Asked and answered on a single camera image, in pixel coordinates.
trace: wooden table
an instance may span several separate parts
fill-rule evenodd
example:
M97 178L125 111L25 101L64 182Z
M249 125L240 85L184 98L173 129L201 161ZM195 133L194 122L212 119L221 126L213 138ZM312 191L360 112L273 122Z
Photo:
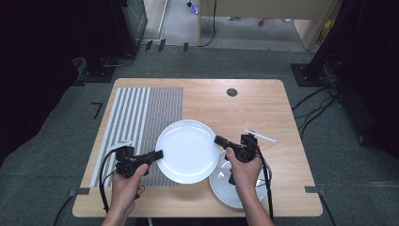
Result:
M274 79L148 79L122 78L115 82L81 187L89 187L93 165L104 137L117 88L184 88L183 119L202 121L217 135L239 143L244 128L276 138L272 143L258 138L264 158L273 171L271 182L276 217L317 217L323 212L311 169L281 81ZM236 89L231 97L227 89ZM108 202L111 188L106 190ZM263 201L267 209L267 199ZM98 187L78 195L73 207L76 217L104 217ZM192 185L147 187L130 215L138 218L242 217L243 211L223 204L213 193L209 180Z
M305 50L310 50L339 0L216 0L215 16L294 19ZM198 45L201 17L214 16L215 0L199 0Z

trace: plate rim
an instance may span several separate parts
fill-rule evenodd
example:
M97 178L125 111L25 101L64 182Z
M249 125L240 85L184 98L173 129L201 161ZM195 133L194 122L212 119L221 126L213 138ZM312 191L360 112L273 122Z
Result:
M155 150L156 150L157 152L159 152L159 151L161 150L161 149L157 148L157 146L158 146L158 144L159 144L159 140L161 139L161 137L163 136L163 134L168 130L168 128L172 127L172 126L175 125L175 124L185 123L185 122L200 124L201 126L204 126L204 127L208 130L207 132L210 132L210 134L211 134L212 136L215 136L215 132L214 132L207 124L203 123L202 121L196 121L196 120L180 120L180 121L175 121L174 123L171 123L170 125L168 125L168 126L162 131L162 133L159 135L159 137L158 137L158 139L156 140L156 143L155 143ZM197 180L189 180L189 181L179 180L179 181L178 181L178 180L175 180L175 178L172 179L172 178L170 178L169 176L167 176L167 174L164 172L164 170L165 170L164 167L160 166L160 165L163 165L162 161L156 161L156 162L157 162L157 166L158 166L158 168L162 171L162 173L163 173L165 176L167 176L169 180L171 180L171 181L173 181L173 182L176 182L176 183L179 183L179 184L186 184L186 185L195 184L195 183L201 182L201 181L203 181L204 179L208 178L209 175L211 175L211 173L215 170L215 168L216 168L216 166L217 166L217 162L218 162L219 153L220 153L219 147L215 144L215 148L216 148L216 147L217 147L217 158L215 159L215 161L214 161L215 163L213 164L213 166L211 166L211 170L210 170L209 174L208 174L208 173L205 173L205 174L203 174L203 176L199 177L200 179L197 179Z

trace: gray carpet floor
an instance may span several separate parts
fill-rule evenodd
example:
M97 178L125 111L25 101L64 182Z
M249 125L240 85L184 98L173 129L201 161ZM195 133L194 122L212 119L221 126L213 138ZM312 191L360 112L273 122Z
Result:
M116 69L109 84L71 87L40 133L12 153L0 171L0 225L50 225L80 186L113 82L122 77L280 79L291 105L318 88L300 88L291 63L309 63L311 52L232 50L166 46L140 49L129 64ZM295 110L300 116L328 96L321 92ZM398 225L399 164L383 150L358 144L356 127L340 102L306 129L303 145L316 184L326 191L337 225ZM72 202L57 225L100 225L101 218L76 218ZM276 218L277 225L332 225L325 209L317 218ZM127 225L135 225L129 219Z

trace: white stick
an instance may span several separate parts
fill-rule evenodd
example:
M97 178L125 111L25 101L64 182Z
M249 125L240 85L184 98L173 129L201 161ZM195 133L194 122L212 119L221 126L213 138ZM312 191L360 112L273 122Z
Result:
M262 135L262 134L259 134L259 133L256 133L256 131L249 130L249 129L247 129L247 128L245 128L245 129L244 129L244 131L246 131L246 132L247 132L247 133L249 133L249 134L252 134L252 135L255 135L255 136L261 137L261 138L263 138L263 139L267 139L267 140L269 140L269 141L272 141L272 142L274 142L274 143L276 143L276 142L277 142L277 140L276 140L276 139L274 139L274 138L270 138L270 137L267 137L267 136L265 136L265 135Z

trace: white plate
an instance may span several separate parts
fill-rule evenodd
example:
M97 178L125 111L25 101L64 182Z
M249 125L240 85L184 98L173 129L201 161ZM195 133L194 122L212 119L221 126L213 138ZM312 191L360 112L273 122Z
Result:
M215 133L199 121L176 121L159 136L155 150L163 150L159 169L172 181L194 184L214 171L220 149Z
M229 183L231 163L224 158L225 155L226 152L220 154L216 169L209 175L209 182L211 183L211 188L215 195L223 203L233 208L242 209L243 204L240 202L240 198L238 198L235 186ZM257 187L255 189L258 199L262 201L267 195L266 186L259 186L264 184L263 169L259 173L256 184Z

